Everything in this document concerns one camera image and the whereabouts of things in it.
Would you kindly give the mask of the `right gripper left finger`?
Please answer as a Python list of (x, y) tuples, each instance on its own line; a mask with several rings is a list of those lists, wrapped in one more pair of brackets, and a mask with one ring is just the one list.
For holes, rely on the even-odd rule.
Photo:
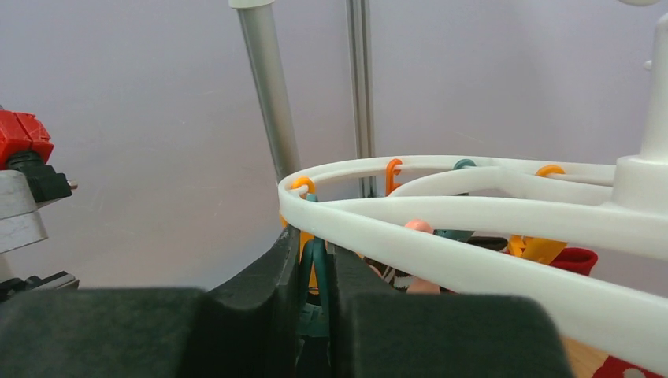
[(1, 307), (4, 377), (291, 377), (299, 232), (211, 291), (34, 290)]

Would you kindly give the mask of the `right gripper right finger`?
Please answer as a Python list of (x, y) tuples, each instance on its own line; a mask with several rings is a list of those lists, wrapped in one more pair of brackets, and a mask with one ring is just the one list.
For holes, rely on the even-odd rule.
[(507, 295), (404, 294), (355, 253), (328, 255), (336, 377), (571, 377), (537, 302)]

